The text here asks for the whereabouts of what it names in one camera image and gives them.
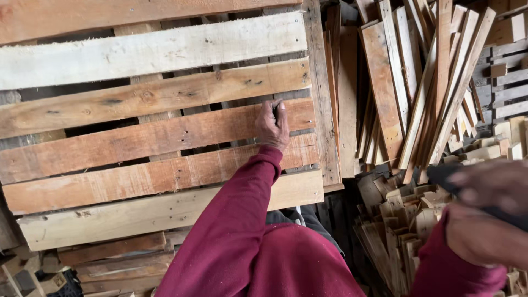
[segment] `wooden plank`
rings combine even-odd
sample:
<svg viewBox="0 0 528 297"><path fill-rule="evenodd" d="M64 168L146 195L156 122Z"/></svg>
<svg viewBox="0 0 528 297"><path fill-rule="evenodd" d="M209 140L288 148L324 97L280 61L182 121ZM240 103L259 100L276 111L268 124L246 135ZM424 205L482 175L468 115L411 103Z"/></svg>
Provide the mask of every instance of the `wooden plank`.
<svg viewBox="0 0 528 297"><path fill-rule="evenodd" d="M300 4L300 0L264 1L212 1L193 3L169 0L162 3L133 3L118 0L109 3L104 0L77 2L73 0L52 0L46 3L18 5L16 1L3 3L9 17L4 18L0 28L0 44L37 39L86 29L107 28L117 25L169 18L236 12L264 7ZM69 20L59 22L54 16Z"/></svg>
<svg viewBox="0 0 528 297"><path fill-rule="evenodd" d="M378 9L374 0L358 0L356 1L357 9L360 11L361 20L363 24L370 23L378 19Z"/></svg>
<svg viewBox="0 0 528 297"><path fill-rule="evenodd" d="M495 12L492 9L488 8L486 10L486 13L482 17L480 24L477 26L478 31L475 34L475 38L473 39L472 44L470 46L468 58L460 74L460 81L458 83L456 91L453 94L451 105L445 116L445 121L442 123L442 125L437 126L437 131L435 132L435 139L432 142L433 145L431 146L431 152L429 153L429 164L438 164L438 162L440 161L442 155L441 152L444 151L444 147L446 146L449 134L451 132L451 128L455 122L456 115L458 113L458 108L460 107L460 104L464 98L465 90L467 88L467 85L469 84L469 81L471 80L471 75L473 73L473 70L475 69L475 65L480 55L480 51L482 49L482 46L484 44L484 41L486 39L494 17Z"/></svg>
<svg viewBox="0 0 528 297"><path fill-rule="evenodd" d="M331 185L341 183L341 177L337 147L334 146L335 135L332 123L328 75L326 73L319 0L304 0L302 9L305 11L304 23L308 44L310 77L312 78L310 94L313 98L315 121L317 122L315 133L318 140L319 165L323 172L323 184Z"/></svg>
<svg viewBox="0 0 528 297"><path fill-rule="evenodd" d="M163 232L137 236L59 252L63 265L74 266L142 249L163 249L166 244Z"/></svg>
<svg viewBox="0 0 528 297"><path fill-rule="evenodd" d="M207 188L25 216L18 224L31 250L97 242L192 225L219 190ZM323 197L320 169L286 174L271 188L268 210L322 202Z"/></svg>
<svg viewBox="0 0 528 297"><path fill-rule="evenodd" d="M232 147L174 159L65 175L4 186L15 214L85 206L119 199L178 191L229 180L260 145ZM292 136L281 168L318 163L315 133Z"/></svg>
<svg viewBox="0 0 528 297"><path fill-rule="evenodd" d="M288 115L290 131L315 127L311 98L287 100L285 105L293 111ZM259 112L260 105L216 110L0 151L0 180L8 184L255 137Z"/></svg>
<svg viewBox="0 0 528 297"><path fill-rule="evenodd" d="M420 87L418 88L418 93L416 95L416 102L414 103L414 109L412 111L411 122L409 125L409 132L405 138L405 143L403 146L403 152L401 154L400 163L398 168L407 169L410 160L411 153L416 145L418 144L417 139L419 138L419 130L422 128L422 117L424 115L424 109L426 106L427 93L433 79L433 74L435 73L436 68L436 38L433 38L433 43L429 51L427 62L423 71L423 76L420 81Z"/></svg>
<svg viewBox="0 0 528 297"><path fill-rule="evenodd" d="M436 21L436 90L435 90L435 121L438 121L443 116L442 106L444 104L444 97L448 90L449 79L449 52L451 49L451 11L452 0L437 0L438 1L438 15Z"/></svg>
<svg viewBox="0 0 528 297"><path fill-rule="evenodd" d="M139 35L3 47L0 90L132 77L306 49L301 12Z"/></svg>
<svg viewBox="0 0 528 297"><path fill-rule="evenodd" d="M396 168L397 158L403 148L403 136L398 116L397 101L394 95L390 73L383 23L378 23L361 31L371 85L380 116L383 142L392 168Z"/></svg>
<svg viewBox="0 0 528 297"><path fill-rule="evenodd" d="M520 142L510 145L508 148L508 160L522 160L523 159L523 150Z"/></svg>
<svg viewBox="0 0 528 297"><path fill-rule="evenodd" d="M378 11L383 21L385 31L385 42L389 54L389 61L394 83L395 95L397 100L398 114L400 116L400 125L403 137L407 133L409 99L405 89L403 73L400 61L400 52L398 50L398 36L394 29L394 20L392 19L392 9L389 0L378 2Z"/></svg>
<svg viewBox="0 0 528 297"><path fill-rule="evenodd" d="M416 57L412 49L411 40L409 37L409 27L407 23L407 15L404 7L399 7L395 10L394 24L398 33L398 46L401 54L401 61L403 64L403 74L405 77L405 87L407 90L407 97L412 106L414 97L418 88L418 78L421 77L421 67L415 69L415 59L420 59L419 55Z"/></svg>
<svg viewBox="0 0 528 297"><path fill-rule="evenodd" d="M0 137L309 88L308 58L82 92L0 107Z"/></svg>
<svg viewBox="0 0 528 297"><path fill-rule="evenodd" d="M341 27L339 57L339 146L341 177L353 178L357 150L357 27Z"/></svg>

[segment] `stacked wooden boards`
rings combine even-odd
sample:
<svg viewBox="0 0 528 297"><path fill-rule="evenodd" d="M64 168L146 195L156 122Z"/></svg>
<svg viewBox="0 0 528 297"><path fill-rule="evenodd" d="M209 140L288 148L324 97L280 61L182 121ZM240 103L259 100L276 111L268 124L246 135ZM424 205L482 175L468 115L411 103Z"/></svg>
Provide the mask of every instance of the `stacked wooden boards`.
<svg viewBox="0 0 528 297"><path fill-rule="evenodd" d="M447 144L455 149L465 134L476 135L480 104L468 87L495 12L478 14L449 0L430 6L405 1L396 9L389 0L361 3L372 91L362 98L356 156L366 164L387 163L393 174L407 170L405 183L418 166L418 183L425 183L427 166L440 161Z"/></svg>
<svg viewBox="0 0 528 297"><path fill-rule="evenodd" d="M119 87L22 98L0 107L1 138L64 129L69 136L0 151L6 201L13 213L25 215L18 223L29 246L49 249L193 224L219 189L200 187L226 181L258 151L254 120L266 99L285 99L295 134L281 167L299 171L277 181L269 209L322 201L323 186L340 183L340 173L323 83L318 1L266 8L295 4L274 0L255 7L249 1L219 11L198 6L171 17L138 6L128 9L143 18L122 15L108 23L94 17L22 37L5 32L3 43L40 40L0 49L1 90L22 88L24 94L27 88L131 77ZM94 3L92 9L101 5L114 13L126 6ZM75 13L77 7L69 9ZM250 9L256 9L253 17L237 16ZM154 22L218 12L234 15ZM10 21L27 28L26 16L17 12ZM190 26L197 21L202 25ZM50 44L44 39L109 26L115 36ZM79 133L80 126L135 117L132 125ZM312 165L320 169L294 170ZM138 199L116 201L127 198ZM91 206L103 202L110 203Z"/></svg>

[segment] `splintered wood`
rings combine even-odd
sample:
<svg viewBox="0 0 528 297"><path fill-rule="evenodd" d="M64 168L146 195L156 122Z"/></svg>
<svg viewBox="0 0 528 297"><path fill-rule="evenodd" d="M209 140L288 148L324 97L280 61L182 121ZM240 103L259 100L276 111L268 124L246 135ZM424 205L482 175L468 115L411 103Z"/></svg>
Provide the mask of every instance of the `splintered wood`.
<svg viewBox="0 0 528 297"><path fill-rule="evenodd" d="M418 167L417 182L426 183L429 164L439 163L445 147L454 151L465 136L476 137L476 126L484 121L478 96L468 86L495 12L488 8L479 14L451 0L430 5L404 1L404 7L383 0L377 3L378 16L372 17L367 9L372 5L358 3L372 99L366 94L358 99L358 106L360 100L364 103L356 156L367 171L382 163L392 174L406 170L404 183L411 182ZM419 49L426 61L423 68ZM506 66L495 68L497 77L507 73Z"/></svg>

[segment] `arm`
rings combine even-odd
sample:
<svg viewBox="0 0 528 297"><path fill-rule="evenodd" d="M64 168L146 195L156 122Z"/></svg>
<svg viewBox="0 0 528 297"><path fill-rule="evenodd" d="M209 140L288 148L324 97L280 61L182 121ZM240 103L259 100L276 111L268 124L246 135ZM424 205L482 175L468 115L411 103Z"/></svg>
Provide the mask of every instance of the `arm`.
<svg viewBox="0 0 528 297"><path fill-rule="evenodd" d="M265 231L271 186L280 176L288 144L284 104L263 103L257 130L263 144L222 187L178 250L156 296L233 296L252 277L253 259Z"/></svg>

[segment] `wooden pallet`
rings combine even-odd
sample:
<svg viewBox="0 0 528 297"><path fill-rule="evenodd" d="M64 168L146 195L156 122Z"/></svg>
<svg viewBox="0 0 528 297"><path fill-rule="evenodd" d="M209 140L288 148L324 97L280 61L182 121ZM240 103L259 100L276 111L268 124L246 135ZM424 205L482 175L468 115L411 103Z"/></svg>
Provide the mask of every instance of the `wooden pallet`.
<svg viewBox="0 0 528 297"><path fill-rule="evenodd" d="M192 225L258 150L268 99L285 100L293 132L269 209L339 187L318 0L84 5L49 26L13 6L19 30L0 30L39 40L0 48L0 181L32 250Z"/></svg>

